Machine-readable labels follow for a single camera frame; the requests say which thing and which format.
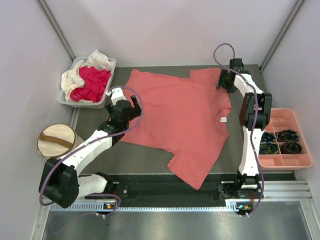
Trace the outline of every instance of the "metal floor plate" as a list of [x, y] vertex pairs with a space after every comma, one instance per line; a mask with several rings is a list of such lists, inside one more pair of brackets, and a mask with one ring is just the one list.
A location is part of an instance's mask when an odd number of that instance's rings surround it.
[[50, 212], [43, 240], [311, 240], [299, 202], [262, 202], [250, 218], [233, 212]]

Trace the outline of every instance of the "pink t-shirt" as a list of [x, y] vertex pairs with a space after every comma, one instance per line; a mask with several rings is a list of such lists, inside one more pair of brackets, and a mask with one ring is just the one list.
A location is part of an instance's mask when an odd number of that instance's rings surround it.
[[168, 168], [198, 190], [229, 136], [221, 118], [231, 104], [227, 92], [216, 89], [219, 76], [219, 68], [191, 70], [190, 78], [134, 69], [126, 85], [141, 95], [144, 115], [121, 141], [173, 153]]

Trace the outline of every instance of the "white cloth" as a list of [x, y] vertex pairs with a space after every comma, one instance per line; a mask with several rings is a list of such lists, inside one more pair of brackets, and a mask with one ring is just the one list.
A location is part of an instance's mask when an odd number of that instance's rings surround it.
[[99, 71], [102, 71], [103, 69], [111, 71], [115, 66], [115, 62], [109, 61], [109, 58], [106, 55], [102, 54], [96, 49], [89, 55], [88, 60], [81, 65], [81, 67], [84, 66], [95, 67]]
[[[84, 66], [95, 67], [99, 71], [103, 69], [111, 71], [115, 66], [115, 62], [109, 61], [106, 55], [96, 49], [89, 55], [87, 61], [80, 60], [74, 65], [73, 69], [64, 72], [61, 76], [61, 89], [65, 93], [64, 98], [66, 101], [72, 101], [70, 94], [74, 89], [85, 85], [85, 81], [79, 76], [79, 68]], [[80, 100], [79, 102], [92, 103], [92, 101], [88, 100]]]
[[73, 69], [62, 73], [61, 89], [65, 93], [64, 98], [66, 101], [69, 101], [70, 93], [73, 89], [80, 88], [85, 85], [85, 81], [79, 76], [79, 68], [84, 62], [84, 60], [80, 60], [74, 65]]

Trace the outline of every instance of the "metal frame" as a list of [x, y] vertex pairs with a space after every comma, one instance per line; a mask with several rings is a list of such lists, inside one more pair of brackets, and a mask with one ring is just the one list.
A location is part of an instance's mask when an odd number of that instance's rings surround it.
[[[247, 199], [226, 199], [226, 202], [247, 202]], [[313, 201], [307, 181], [266, 181], [262, 202]]]
[[73, 128], [73, 130], [76, 130], [78, 118], [79, 118], [80, 108], [73, 107], [71, 110], [71, 116], [69, 119], [69, 126]]
[[284, 36], [286, 35], [286, 33], [288, 32], [290, 26], [292, 25], [292, 23], [294, 22], [294, 20], [296, 19], [297, 15], [299, 14], [303, 4], [306, 2], [306, 0], [297, 0], [293, 9], [291, 10], [289, 17], [286, 19], [283, 27], [281, 28], [278, 36], [276, 37], [276, 39], [274, 40], [273, 44], [271, 45], [271, 48], [269, 49], [267, 55], [265, 56], [261, 66], [260, 66], [260, 71], [261, 73], [264, 72], [264, 70], [266, 69], [270, 59], [272, 58], [272, 56], [274, 55], [274, 53], [276, 52], [279, 44], [281, 43], [281, 41], [283, 40]]
[[312, 240], [320, 240], [320, 216], [314, 201], [301, 201], [301, 208]]
[[50, 206], [40, 206], [38, 217], [34, 223], [30, 240], [42, 240], [45, 233], [47, 220], [49, 217]]
[[49, 21], [50, 25], [52, 26], [56, 36], [58, 37], [59, 41], [61, 42], [64, 50], [66, 51], [66, 54], [68, 54], [68, 57], [73, 62], [76, 58], [72, 48], [70, 47], [65, 35], [61, 31], [57, 20], [55, 19], [54, 15], [52, 14], [47, 2], [45, 0], [36, 0], [36, 2], [39, 4], [41, 10], [45, 14], [47, 20]]

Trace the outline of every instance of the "black cable bundle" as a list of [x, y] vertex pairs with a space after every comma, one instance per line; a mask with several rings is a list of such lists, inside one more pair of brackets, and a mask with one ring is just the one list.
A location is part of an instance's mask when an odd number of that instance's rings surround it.
[[279, 149], [276, 143], [264, 143], [260, 145], [259, 154], [278, 154]]
[[273, 135], [271, 132], [264, 132], [261, 137], [261, 143], [270, 143], [274, 142], [276, 140], [275, 135]]
[[290, 129], [278, 132], [276, 134], [276, 138], [279, 142], [285, 143], [296, 143], [300, 139], [300, 137], [297, 135], [297, 132]]
[[300, 144], [296, 142], [286, 142], [280, 148], [282, 154], [299, 154], [302, 151]]

